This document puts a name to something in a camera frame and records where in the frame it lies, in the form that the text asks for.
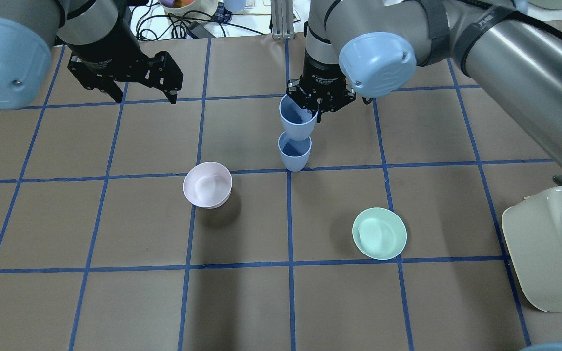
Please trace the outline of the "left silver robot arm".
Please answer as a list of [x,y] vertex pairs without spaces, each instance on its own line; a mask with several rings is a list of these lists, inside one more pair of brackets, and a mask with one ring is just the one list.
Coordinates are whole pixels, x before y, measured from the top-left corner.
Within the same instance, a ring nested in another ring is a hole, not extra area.
[[183,71],[161,51],[147,56],[134,37],[131,7],[145,0],[0,0],[0,110],[29,106],[52,62],[54,44],[71,49],[67,65],[85,89],[123,100],[119,82],[162,91],[176,103]]

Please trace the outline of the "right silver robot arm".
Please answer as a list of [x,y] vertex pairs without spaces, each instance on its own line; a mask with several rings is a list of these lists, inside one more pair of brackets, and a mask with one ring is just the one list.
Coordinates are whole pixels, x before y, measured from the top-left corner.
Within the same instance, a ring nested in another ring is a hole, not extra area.
[[562,31],[513,0],[313,0],[287,94],[319,116],[450,58],[562,168]]

